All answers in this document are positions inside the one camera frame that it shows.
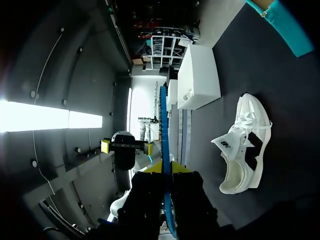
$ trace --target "dark gray wall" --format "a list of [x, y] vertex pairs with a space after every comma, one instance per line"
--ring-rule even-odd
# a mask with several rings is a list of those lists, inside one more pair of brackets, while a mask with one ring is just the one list
[[[60, 2], [34, 26], [4, 79], [8, 101], [33, 104], [30, 92], [37, 89], [47, 57], [60, 37], [59, 29], [64, 28], [43, 72], [36, 104], [103, 116], [99, 129], [34, 132], [39, 166], [57, 191], [55, 195], [31, 165], [35, 158], [33, 132], [1, 136], [6, 173], [22, 188], [27, 206], [39, 221], [45, 216], [37, 203], [52, 195], [63, 217], [82, 229], [92, 227], [89, 222], [108, 217], [119, 191], [117, 184], [122, 184], [120, 189], [128, 188], [128, 172], [114, 175], [111, 156], [97, 152], [87, 158], [75, 152], [75, 147], [83, 152], [99, 148], [101, 139], [126, 126], [131, 80], [118, 76], [128, 72], [129, 63], [119, 51], [113, 25], [105, 19], [105, 7], [85, 0]], [[86, 212], [79, 209], [79, 201]]]

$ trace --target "shoe sole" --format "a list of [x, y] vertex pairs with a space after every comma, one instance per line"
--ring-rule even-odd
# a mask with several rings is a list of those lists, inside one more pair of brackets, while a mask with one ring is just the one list
[[[254, 96], [252, 96], [252, 97], [258, 102], [258, 104], [260, 105], [260, 107], [262, 109], [262, 113], [263, 113], [264, 120], [265, 120], [265, 125], [266, 126], [270, 125], [270, 120], [269, 120], [268, 114], [267, 114], [264, 106], [261, 104], [261, 102], [256, 97], [254, 97]], [[253, 176], [251, 178], [251, 183], [249, 185], [250, 189], [256, 189], [260, 184], [260, 180], [261, 180], [262, 173], [264, 170], [264, 153], [265, 153], [265, 149], [266, 149], [266, 146], [267, 146], [270, 138], [271, 138], [271, 128], [265, 130], [265, 136], [264, 136], [264, 140], [262, 142], [260, 154], [259, 154], [259, 156], [257, 156], [255, 158], [257, 164], [256, 164], [256, 168], [254, 170]]]

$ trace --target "shoe logo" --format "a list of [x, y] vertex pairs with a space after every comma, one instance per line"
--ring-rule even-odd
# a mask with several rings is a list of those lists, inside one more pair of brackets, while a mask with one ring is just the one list
[[231, 146], [226, 142], [226, 141], [222, 141], [220, 142], [226, 149], [231, 148]]

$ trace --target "white wall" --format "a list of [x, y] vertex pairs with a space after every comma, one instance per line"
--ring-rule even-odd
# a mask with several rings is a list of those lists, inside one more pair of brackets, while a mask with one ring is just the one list
[[[132, 77], [132, 99], [130, 113], [130, 133], [136, 140], [140, 139], [140, 125], [138, 118], [153, 118], [154, 117], [154, 98], [155, 84], [158, 82], [158, 100], [160, 87], [166, 81], [166, 77], [159, 75], [149, 76], [133, 76]], [[156, 117], [159, 119], [159, 109], [156, 111]], [[151, 138], [159, 139], [159, 124], [151, 125]]]

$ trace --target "gray floor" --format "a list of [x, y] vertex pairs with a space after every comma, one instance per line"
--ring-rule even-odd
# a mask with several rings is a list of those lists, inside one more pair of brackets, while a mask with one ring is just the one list
[[244, 0], [200, 1], [198, 18], [201, 38], [196, 44], [212, 48], [244, 4]]
[[[188, 168], [198, 171], [220, 225], [241, 228], [276, 203], [313, 193], [318, 177], [320, 68], [312, 52], [296, 58], [275, 29], [247, 4], [213, 48], [222, 98], [192, 111]], [[249, 92], [273, 122], [257, 189], [222, 194], [226, 164], [211, 140], [235, 121], [239, 96]]]

